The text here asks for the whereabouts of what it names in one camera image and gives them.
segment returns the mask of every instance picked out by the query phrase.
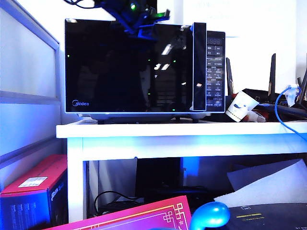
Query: blue cable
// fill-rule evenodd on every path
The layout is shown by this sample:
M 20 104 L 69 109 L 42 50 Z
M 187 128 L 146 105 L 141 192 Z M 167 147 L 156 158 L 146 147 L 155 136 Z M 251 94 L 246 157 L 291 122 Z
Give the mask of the blue cable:
M 303 135 L 301 135 L 299 132 L 297 132 L 296 130 L 292 129 L 291 127 L 287 126 L 287 125 L 280 119 L 280 117 L 278 116 L 278 113 L 277 113 L 277 104 L 278 104 L 278 101 L 279 101 L 280 97 L 281 97 L 286 91 L 288 91 L 288 90 L 291 89 L 291 88 L 292 88 L 291 86 L 288 86 L 284 91 L 282 91 L 282 92 L 278 95 L 278 97 L 277 97 L 277 99 L 276 99 L 276 102 L 275 102 L 275 106 L 274 106 L 275 115 L 276 115 L 278 121 L 279 121 L 283 126 L 285 126 L 287 129 L 291 130 L 292 132 L 298 134 L 302 139 L 304 139 L 305 141 L 307 141 L 307 139 L 306 139 Z

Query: table leg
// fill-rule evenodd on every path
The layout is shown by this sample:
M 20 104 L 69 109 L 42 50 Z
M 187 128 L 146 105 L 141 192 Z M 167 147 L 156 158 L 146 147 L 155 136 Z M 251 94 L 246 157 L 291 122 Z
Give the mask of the table leg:
M 69 223 L 86 219 L 86 162 L 82 158 L 83 139 L 68 138 L 68 215 Z

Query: power cord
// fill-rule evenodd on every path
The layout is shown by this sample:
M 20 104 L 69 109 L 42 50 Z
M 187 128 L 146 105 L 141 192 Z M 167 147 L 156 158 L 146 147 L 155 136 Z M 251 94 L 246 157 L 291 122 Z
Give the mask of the power cord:
M 75 5 L 75 6 L 78 6 L 78 7 L 80 7 L 80 8 L 82 8 L 82 9 L 94 9 L 94 8 L 98 8 L 98 7 L 96 7 L 96 6 L 93 6 L 93 7 L 84 7 L 84 6 L 81 6 L 81 5 L 79 5 L 78 3 L 80 2 L 80 1 L 83 1 L 83 0 L 76 0 L 76 1 L 73 1 L 73 0 L 64 0 L 66 3 L 68 3 L 68 4 L 70 4 L 70 5 Z
M 112 202 L 108 203 L 107 205 L 114 205 L 114 204 L 133 204 L 134 206 L 137 206 L 137 205 L 140 205 L 141 203 L 135 201 L 137 199 L 139 199 L 140 197 L 128 197 L 128 196 L 125 196 L 119 192 L 116 192 L 116 191 L 111 191 L 111 190 L 108 190 L 108 191 L 104 191 L 100 194 L 98 194 L 94 200 L 94 209 L 96 211 L 96 214 L 99 215 L 99 211 L 97 210 L 97 207 L 96 207 L 96 203 L 97 203 L 97 200 L 98 198 L 102 195 L 102 194 L 106 194 L 106 193 L 114 193 L 114 194 L 117 194 L 123 198 L 126 198 L 128 199 L 128 201 L 116 201 L 117 199 L 113 200 Z
M 291 127 L 289 127 L 288 125 L 286 125 L 286 124 L 280 119 L 280 117 L 279 117 L 279 115 L 278 115 L 278 113 L 277 113 L 277 105 L 278 105 L 278 101 L 279 101 L 280 97 L 281 97 L 285 92 L 287 92 L 288 90 L 290 90 L 290 89 L 292 89 L 292 88 L 293 88 L 292 86 L 288 86 L 284 91 L 282 91 L 282 92 L 278 95 L 278 97 L 277 97 L 277 99 L 276 99 L 276 102 L 275 102 L 275 105 L 274 105 L 275 115 L 276 115 L 278 121 L 279 121 L 283 126 L 285 126 L 287 129 L 291 130 L 292 132 L 298 134 L 302 139 L 304 139 L 305 141 L 307 141 L 307 139 L 306 139 L 302 134 L 300 134 L 300 133 L 297 132 L 296 130 L 294 130 L 294 129 L 292 129 Z

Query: midea logo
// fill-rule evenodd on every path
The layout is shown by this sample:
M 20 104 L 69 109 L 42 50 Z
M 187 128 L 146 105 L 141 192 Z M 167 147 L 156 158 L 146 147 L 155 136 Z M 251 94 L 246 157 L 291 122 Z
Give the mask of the midea logo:
M 73 100 L 72 105 L 73 106 L 79 106 L 79 105 L 89 106 L 90 104 L 88 102 L 79 102 L 78 100 Z

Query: white table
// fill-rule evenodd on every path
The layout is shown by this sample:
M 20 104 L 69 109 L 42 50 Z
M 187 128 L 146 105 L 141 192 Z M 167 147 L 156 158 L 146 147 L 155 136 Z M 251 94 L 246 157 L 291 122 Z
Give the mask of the white table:
M 307 138 L 307 122 L 287 122 Z M 98 125 L 81 120 L 57 126 L 68 142 L 69 222 L 86 218 L 86 161 L 307 152 L 307 142 L 280 123 Z

